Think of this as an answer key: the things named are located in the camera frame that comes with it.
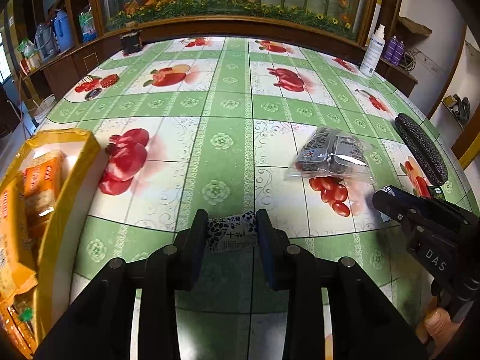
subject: white and black candy wrapper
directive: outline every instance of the white and black candy wrapper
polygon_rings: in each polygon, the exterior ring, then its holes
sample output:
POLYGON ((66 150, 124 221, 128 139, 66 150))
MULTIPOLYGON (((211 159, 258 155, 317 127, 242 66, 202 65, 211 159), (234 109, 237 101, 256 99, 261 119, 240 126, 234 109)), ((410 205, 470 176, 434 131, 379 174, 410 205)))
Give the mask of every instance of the white and black candy wrapper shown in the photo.
POLYGON ((257 220, 254 212, 208 219, 206 239, 212 252, 236 251, 257 246, 257 220))

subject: window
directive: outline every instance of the window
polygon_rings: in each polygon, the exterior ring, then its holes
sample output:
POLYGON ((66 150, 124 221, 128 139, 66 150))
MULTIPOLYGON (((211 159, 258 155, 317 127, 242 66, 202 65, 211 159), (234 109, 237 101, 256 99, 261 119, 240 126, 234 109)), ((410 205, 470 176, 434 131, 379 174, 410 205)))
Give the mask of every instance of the window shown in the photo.
POLYGON ((0 33, 0 84, 3 84, 10 77, 10 69, 7 63, 7 56, 3 48, 2 34, 0 33))

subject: human hand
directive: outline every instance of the human hand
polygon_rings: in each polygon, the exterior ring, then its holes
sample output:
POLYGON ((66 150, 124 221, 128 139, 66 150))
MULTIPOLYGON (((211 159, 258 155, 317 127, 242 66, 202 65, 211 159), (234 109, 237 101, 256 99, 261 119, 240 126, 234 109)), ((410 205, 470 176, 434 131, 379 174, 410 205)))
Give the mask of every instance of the human hand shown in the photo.
POLYGON ((429 303, 425 314, 425 319, 417 326, 416 334, 422 344, 425 344, 429 337, 433 338, 435 350, 430 358, 434 359, 450 342, 460 325, 462 325, 462 321, 452 322, 448 312, 441 307, 437 307, 436 298, 433 298, 429 303))

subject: barcode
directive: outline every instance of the barcode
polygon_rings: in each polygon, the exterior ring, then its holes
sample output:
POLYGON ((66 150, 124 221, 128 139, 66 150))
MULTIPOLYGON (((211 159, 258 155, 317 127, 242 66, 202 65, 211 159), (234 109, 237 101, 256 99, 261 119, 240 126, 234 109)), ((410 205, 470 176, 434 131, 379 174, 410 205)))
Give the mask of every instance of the barcode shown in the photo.
POLYGON ((2 248, 0 249, 0 269, 5 266, 5 250, 2 248))

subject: metal screw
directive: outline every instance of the metal screw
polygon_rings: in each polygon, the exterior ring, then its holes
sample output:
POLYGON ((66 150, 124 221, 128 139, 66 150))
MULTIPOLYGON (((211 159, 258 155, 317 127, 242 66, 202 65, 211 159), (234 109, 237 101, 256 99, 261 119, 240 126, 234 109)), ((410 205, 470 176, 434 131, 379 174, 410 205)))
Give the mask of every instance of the metal screw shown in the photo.
POLYGON ((288 245, 286 247, 286 252, 288 254, 299 254, 300 253, 300 247, 297 245, 288 245))
POLYGON ((170 254, 175 254, 175 253, 177 252, 177 250, 178 250, 178 249, 177 249, 177 247, 176 247, 175 245, 167 245, 167 246, 165 246, 165 247, 163 248, 163 252, 164 252, 165 254, 168 254, 168 255, 170 255, 170 254))
POLYGON ((117 257, 110 260, 109 267, 113 269, 117 269, 117 268, 120 268, 122 264, 123 264, 123 259, 117 257))
POLYGON ((355 265, 355 260, 352 259, 351 257, 342 257, 342 264, 346 266, 347 268, 350 268, 355 265))

